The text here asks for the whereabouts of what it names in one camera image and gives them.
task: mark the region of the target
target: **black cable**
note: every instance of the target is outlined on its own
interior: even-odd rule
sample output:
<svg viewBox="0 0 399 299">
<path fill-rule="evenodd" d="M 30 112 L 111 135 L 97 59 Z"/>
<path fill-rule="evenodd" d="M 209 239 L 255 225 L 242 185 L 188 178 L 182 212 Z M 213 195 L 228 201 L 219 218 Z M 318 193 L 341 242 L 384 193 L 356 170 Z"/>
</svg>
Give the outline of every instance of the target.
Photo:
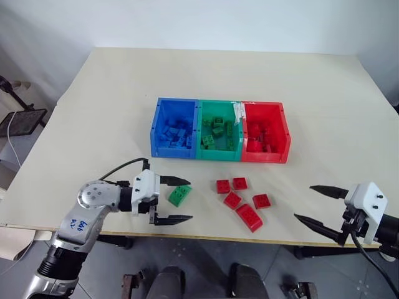
<svg viewBox="0 0 399 299">
<path fill-rule="evenodd" d="M 366 250 L 360 245 L 355 231 L 350 232 L 350 236 L 352 237 L 353 242 L 355 243 L 356 247 L 359 249 L 360 253 L 381 273 L 381 275 L 385 278 L 387 283 L 389 284 L 391 290 L 394 292 L 395 296 L 399 298 L 399 291 L 397 290 L 396 286 L 393 284 L 391 278 L 388 276 L 386 271 L 379 266 L 372 258 L 366 253 Z"/>
<path fill-rule="evenodd" d="M 133 159 L 130 160 L 126 163 L 123 163 L 122 165 L 119 165 L 118 167 L 114 168 L 113 170 L 111 170 L 109 173 L 104 174 L 101 178 L 99 178 L 100 181 L 103 181 L 105 178 L 109 177 L 111 174 L 113 174 L 114 172 L 118 171 L 121 168 L 124 168 L 125 166 L 128 166 L 130 164 L 133 164 L 135 162 L 139 162 L 139 161 L 143 161 L 143 169 L 149 169 L 150 166 L 148 164 L 148 159 L 146 158 L 137 158 L 137 159 Z"/>
</svg>

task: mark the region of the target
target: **white tabletop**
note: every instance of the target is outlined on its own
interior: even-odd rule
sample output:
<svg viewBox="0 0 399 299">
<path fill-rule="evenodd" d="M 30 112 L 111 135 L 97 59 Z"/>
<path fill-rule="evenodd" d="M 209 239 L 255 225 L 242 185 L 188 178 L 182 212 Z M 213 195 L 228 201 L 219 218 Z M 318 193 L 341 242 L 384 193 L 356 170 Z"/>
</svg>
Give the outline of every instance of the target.
<svg viewBox="0 0 399 299">
<path fill-rule="evenodd" d="M 148 216 L 110 214 L 104 233 L 239 239 L 284 244 L 332 241 L 301 224 L 294 213 L 339 230 L 345 209 L 309 189 L 349 188 L 374 181 L 399 216 L 399 117 L 356 57 L 161 49 L 95 49 L 59 100 L 48 125 L 0 204 L 11 227 L 56 229 L 83 183 L 130 159 L 150 157 L 150 126 L 158 97 L 282 102 L 292 136 L 287 164 L 152 158 L 158 174 L 185 178 L 193 190 L 179 207 L 162 187 L 158 210 L 193 215 L 170 227 Z M 110 179 L 139 172 L 128 166 Z M 246 177 L 240 192 L 252 203 L 267 193 L 255 233 L 222 203 L 215 180 Z"/>
</svg>

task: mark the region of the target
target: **toy brick stud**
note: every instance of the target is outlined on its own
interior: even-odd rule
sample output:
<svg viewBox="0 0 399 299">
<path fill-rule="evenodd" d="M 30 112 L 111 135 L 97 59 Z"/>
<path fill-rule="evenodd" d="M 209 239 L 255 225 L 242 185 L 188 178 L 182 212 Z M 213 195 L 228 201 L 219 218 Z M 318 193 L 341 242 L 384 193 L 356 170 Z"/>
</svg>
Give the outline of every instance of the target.
<svg viewBox="0 0 399 299">
<path fill-rule="evenodd" d="M 233 188 L 235 190 L 248 189 L 247 182 L 246 182 L 245 178 L 234 178 L 233 179 Z"/>
<path fill-rule="evenodd" d="M 238 216 L 245 222 L 251 232 L 254 232 L 263 225 L 262 219 L 256 214 L 249 204 L 243 204 L 236 209 Z"/>
<path fill-rule="evenodd" d="M 220 179 L 216 181 L 216 190 L 218 194 L 226 194 L 230 192 L 230 183 L 228 179 Z"/>
<path fill-rule="evenodd" d="M 241 197 L 239 197 L 234 192 L 230 192 L 229 195 L 226 196 L 226 199 L 223 202 L 227 206 L 235 210 L 238 207 L 238 204 L 241 202 Z"/>
<path fill-rule="evenodd" d="M 270 200 L 266 194 L 255 195 L 252 199 L 256 209 L 264 209 L 271 206 Z"/>
</svg>

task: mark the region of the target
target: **plastic bin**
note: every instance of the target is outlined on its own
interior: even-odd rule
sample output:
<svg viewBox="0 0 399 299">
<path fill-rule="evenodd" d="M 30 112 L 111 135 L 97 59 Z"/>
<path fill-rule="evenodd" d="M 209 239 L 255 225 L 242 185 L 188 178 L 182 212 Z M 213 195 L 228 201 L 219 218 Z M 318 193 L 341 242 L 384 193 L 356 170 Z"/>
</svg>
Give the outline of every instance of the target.
<svg viewBox="0 0 399 299">
<path fill-rule="evenodd" d="M 287 162 L 291 136 L 282 103 L 243 102 L 244 146 L 241 161 Z"/>
<path fill-rule="evenodd" d="M 240 161 L 243 121 L 234 124 L 234 103 L 239 102 L 199 101 L 196 159 Z"/>
<path fill-rule="evenodd" d="M 195 159 L 198 100 L 159 98 L 151 127 L 151 155 Z"/>
</svg>

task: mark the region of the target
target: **floor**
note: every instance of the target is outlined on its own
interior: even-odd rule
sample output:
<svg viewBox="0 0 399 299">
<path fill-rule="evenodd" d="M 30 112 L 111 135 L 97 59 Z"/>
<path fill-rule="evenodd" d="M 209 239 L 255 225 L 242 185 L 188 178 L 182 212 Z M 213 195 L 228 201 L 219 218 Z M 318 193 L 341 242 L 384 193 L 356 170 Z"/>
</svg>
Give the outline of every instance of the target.
<svg viewBox="0 0 399 299">
<path fill-rule="evenodd" d="M 48 242 L 35 242 L 15 267 L 0 276 L 0 298 L 21 297 L 48 246 Z M 280 289 L 285 275 L 314 282 L 322 299 L 394 298 L 382 276 L 360 254 L 297 260 L 291 250 L 292 247 L 280 245 L 155 237 L 136 238 L 130 250 L 97 242 L 84 263 L 71 299 L 120 298 L 123 274 L 145 268 L 151 279 L 167 265 L 177 265 L 185 271 L 185 299 L 222 298 L 233 262 L 255 268 L 272 299 L 285 298 Z M 399 262 L 386 262 L 377 252 L 371 255 L 398 286 Z M 0 273 L 12 263 L 0 259 Z M 143 284 L 134 290 L 134 299 L 144 299 L 147 287 Z"/>
</svg>

